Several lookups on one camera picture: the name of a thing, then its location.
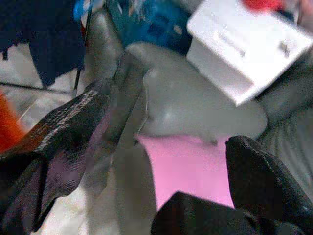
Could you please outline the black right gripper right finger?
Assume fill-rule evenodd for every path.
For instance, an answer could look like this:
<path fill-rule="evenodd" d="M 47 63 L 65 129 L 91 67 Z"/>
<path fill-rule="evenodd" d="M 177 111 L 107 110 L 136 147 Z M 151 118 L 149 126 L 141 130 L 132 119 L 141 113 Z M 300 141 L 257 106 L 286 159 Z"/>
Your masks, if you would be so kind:
<path fill-rule="evenodd" d="M 286 166 L 245 136 L 226 141 L 231 198 L 262 235 L 311 235 L 313 204 Z"/>

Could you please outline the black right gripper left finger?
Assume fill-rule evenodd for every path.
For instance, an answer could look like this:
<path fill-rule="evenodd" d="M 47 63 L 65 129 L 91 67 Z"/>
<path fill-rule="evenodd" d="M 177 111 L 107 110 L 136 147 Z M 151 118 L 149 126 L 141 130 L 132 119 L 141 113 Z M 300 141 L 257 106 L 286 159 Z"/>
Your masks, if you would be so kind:
<path fill-rule="evenodd" d="M 78 187 L 108 126 L 110 108 L 109 87 L 93 84 L 1 154 L 1 234 L 37 231 L 55 200 Z"/>

